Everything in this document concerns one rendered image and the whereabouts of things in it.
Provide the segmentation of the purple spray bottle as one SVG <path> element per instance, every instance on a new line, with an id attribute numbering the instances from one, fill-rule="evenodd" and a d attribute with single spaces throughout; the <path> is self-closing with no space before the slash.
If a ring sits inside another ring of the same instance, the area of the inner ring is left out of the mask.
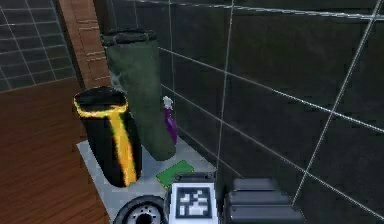
<path id="1" fill-rule="evenodd" d="M 177 126 L 175 121 L 172 118 L 172 104 L 173 101 L 168 96 L 163 97 L 164 104 L 164 116 L 165 116 L 165 124 L 167 126 L 167 130 L 173 140 L 174 143 L 177 143 Z"/>

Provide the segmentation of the brown wooden door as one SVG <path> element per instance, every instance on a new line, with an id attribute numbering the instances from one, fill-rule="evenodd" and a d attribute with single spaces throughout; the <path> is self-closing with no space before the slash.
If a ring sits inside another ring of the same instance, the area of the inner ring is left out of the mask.
<path id="1" fill-rule="evenodd" d="M 52 0 L 82 89 L 110 86 L 93 0 Z"/>

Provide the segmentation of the grey floor mat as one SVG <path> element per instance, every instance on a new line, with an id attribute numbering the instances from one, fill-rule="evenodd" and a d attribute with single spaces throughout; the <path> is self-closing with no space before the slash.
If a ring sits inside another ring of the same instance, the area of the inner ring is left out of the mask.
<path id="1" fill-rule="evenodd" d="M 104 176 L 87 140 L 77 144 L 77 148 L 97 189 L 112 223 L 119 210 L 132 199 L 142 195 L 164 197 L 166 189 L 161 186 L 156 175 L 181 160 L 190 164 L 195 172 L 216 171 L 216 168 L 203 156 L 195 151 L 184 140 L 178 138 L 176 154 L 168 160 L 156 161 L 150 153 L 142 147 L 142 174 L 137 182 L 125 188 L 115 187 Z"/>

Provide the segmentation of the black bin with yellow stripe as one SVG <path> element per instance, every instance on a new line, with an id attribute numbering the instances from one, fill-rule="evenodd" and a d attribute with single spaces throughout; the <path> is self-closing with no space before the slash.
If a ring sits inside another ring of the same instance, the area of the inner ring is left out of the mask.
<path id="1" fill-rule="evenodd" d="M 107 181 L 119 188 L 136 182 L 142 174 L 142 147 L 125 94 L 94 87 L 76 94 L 73 105 Z"/>

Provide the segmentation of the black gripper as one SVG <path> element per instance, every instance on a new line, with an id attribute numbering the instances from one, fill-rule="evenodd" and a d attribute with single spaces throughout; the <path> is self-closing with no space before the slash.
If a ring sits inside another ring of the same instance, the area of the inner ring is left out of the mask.
<path id="1" fill-rule="evenodd" d="M 164 199 L 154 195 L 136 197 L 119 210 L 112 224 L 168 224 Z"/>

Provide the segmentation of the tall dark green bin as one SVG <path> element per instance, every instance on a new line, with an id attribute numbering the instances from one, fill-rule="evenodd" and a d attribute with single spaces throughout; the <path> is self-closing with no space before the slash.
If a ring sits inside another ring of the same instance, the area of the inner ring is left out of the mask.
<path id="1" fill-rule="evenodd" d="M 100 35 L 112 86 L 122 91 L 141 144 L 157 161 L 176 153 L 162 106 L 157 35 L 145 29 L 112 29 Z"/>

